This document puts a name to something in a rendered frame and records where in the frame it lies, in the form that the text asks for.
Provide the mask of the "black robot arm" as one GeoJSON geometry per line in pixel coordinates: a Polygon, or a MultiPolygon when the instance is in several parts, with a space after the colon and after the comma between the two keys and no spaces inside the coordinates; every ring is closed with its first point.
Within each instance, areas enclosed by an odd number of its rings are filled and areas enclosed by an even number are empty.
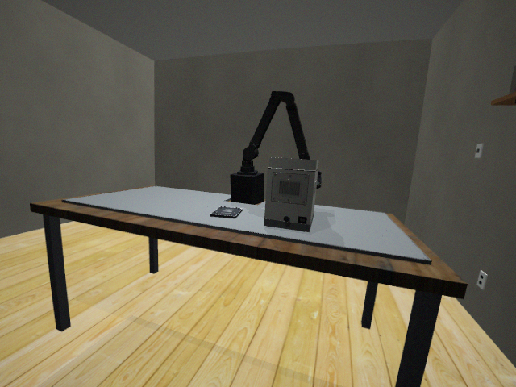
{"type": "Polygon", "coordinates": [[[258,157],[258,148],[281,101],[286,103],[286,110],[288,112],[289,121],[292,127],[299,159],[310,159],[302,130],[302,125],[298,115],[298,109],[296,107],[296,103],[293,102],[293,94],[286,91],[272,91],[270,95],[271,97],[269,99],[268,105],[264,111],[256,132],[252,137],[249,146],[243,150],[242,166],[241,170],[237,172],[238,175],[256,175],[258,173],[258,170],[255,170],[255,166],[253,166],[253,159],[258,157]]]}

